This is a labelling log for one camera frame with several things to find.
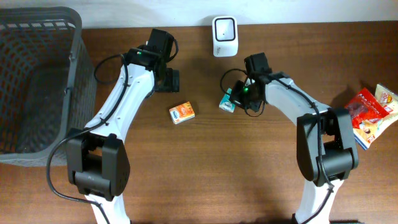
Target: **plastic crate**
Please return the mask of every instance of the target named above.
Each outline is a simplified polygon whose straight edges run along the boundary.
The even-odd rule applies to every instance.
[[[0,9],[0,162],[45,166],[70,128],[84,128],[93,70],[73,9]],[[66,165],[63,149],[52,165]]]

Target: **wooden tabletop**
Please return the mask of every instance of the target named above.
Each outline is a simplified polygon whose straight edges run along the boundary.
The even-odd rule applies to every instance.
[[[239,26],[235,57],[213,56],[211,27],[162,28],[180,52],[169,67],[180,70],[180,93],[156,93],[141,104],[127,134],[131,165],[123,193],[134,222],[239,223],[290,219],[304,179],[296,161],[295,126],[276,108],[250,118],[218,108],[219,82],[243,59],[265,52],[274,71],[284,71],[317,100],[344,106],[363,87],[383,83],[398,92],[398,22]],[[84,30],[94,64],[145,43],[151,29]],[[119,74],[108,63],[101,78]],[[225,87],[240,73],[232,73]],[[98,85],[96,110],[112,86]],[[196,117],[174,125],[168,109],[190,101]],[[370,149],[358,148],[359,166],[339,189],[331,220],[398,222],[398,123]],[[81,197],[66,167],[52,169],[59,191]],[[0,165],[2,223],[94,223],[89,205],[55,196],[43,167]]]

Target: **robotic arm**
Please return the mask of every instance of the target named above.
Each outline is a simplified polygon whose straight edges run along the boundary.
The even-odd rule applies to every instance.
[[[319,103],[285,73],[272,73],[264,53],[251,55],[244,62],[247,81],[236,82],[230,102],[245,111],[255,112],[259,111],[262,102],[268,103],[280,109],[297,126],[297,162],[305,183],[301,204],[292,217],[293,223],[329,224],[337,190],[349,172],[358,166],[348,110],[332,109]],[[323,143],[322,134],[334,135],[335,139]]]
[[[90,132],[69,140],[67,152],[68,178],[91,204],[98,223],[130,223],[123,202],[130,165],[124,148],[126,134],[144,99],[154,91],[178,92],[179,74],[166,67],[172,44],[177,41],[165,31],[153,29],[147,45],[123,54],[125,65],[105,104],[86,124]],[[82,130],[71,129],[68,136]],[[92,151],[102,148],[102,156]]]

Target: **orange and white box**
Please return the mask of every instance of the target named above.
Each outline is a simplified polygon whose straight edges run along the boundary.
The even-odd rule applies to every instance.
[[[195,112],[193,112],[190,102],[186,102],[176,107],[173,107],[169,109],[169,111],[174,124],[179,124],[183,121],[195,117]]]

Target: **blue and white package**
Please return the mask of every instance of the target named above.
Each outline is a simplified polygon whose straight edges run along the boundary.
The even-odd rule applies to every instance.
[[[229,88],[226,92],[231,94],[232,89]],[[218,107],[225,111],[231,112],[231,113],[234,113],[234,110],[235,110],[235,104],[230,102],[229,95],[227,95],[227,94],[224,94],[224,97],[221,100],[220,105]]]

